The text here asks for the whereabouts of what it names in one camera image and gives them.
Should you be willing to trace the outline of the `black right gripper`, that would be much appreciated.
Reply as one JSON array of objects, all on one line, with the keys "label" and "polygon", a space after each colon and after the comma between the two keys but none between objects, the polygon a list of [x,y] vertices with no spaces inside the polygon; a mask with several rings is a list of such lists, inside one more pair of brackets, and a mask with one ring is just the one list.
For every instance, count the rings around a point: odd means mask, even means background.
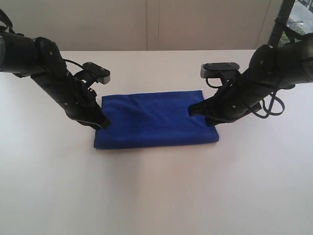
[{"label": "black right gripper", "polygon": [[222,123],[232,123],[261,109],[262,88],[259,84],[239,80],[226,85],[208,100],[191,104],[188,114],[204,116],[206,126],[215,126]]}]

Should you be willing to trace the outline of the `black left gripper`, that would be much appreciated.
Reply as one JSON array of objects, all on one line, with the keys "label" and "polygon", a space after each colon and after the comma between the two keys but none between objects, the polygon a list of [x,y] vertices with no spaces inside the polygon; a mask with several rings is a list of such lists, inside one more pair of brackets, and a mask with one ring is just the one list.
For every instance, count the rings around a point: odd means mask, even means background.
[{"label": "black left gripper", "polygon": [[61,84],[63,92],[67,94],[64,111],[71,120],[94,129],[106,129],[110,126],[110,120],[96,102],[94,91],[90,91],[76,78],[61,78]]}]

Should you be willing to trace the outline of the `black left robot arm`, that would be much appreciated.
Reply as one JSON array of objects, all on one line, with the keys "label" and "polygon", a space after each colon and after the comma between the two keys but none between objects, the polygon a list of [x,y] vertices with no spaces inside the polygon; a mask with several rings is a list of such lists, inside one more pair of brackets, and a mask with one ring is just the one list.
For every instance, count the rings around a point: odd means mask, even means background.
[{"label": "black left robot arm", "polygon": [[96,102],[93,83],[107,84],[110,71],[92,62],[80,66],[72,74],[67,69],[57,45],[46,38],[30,39],[13,33],[0,34],[0,71],[16,77],[30,77],[71,119],[95,130],[108,128],[105,117]]}]

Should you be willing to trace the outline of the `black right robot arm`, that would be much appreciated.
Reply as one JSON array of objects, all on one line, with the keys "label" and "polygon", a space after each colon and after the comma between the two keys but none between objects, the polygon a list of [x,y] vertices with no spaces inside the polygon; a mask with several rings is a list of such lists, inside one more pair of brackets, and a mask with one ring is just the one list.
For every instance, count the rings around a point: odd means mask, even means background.
[{"label": "black right robot arm", "polygon": [[285,109],[277,92],[313,81],[313,35],[296,34],[283,47],[263,45],[243,73],[239,68],[232,62],[203,64],[201,78],[218,78],[221,85],[212,97],[190,105],[188,114],[204,116],[208,126],[233,123],[249,114],[261,119],[281,115],[272,111],[275,101]]}]

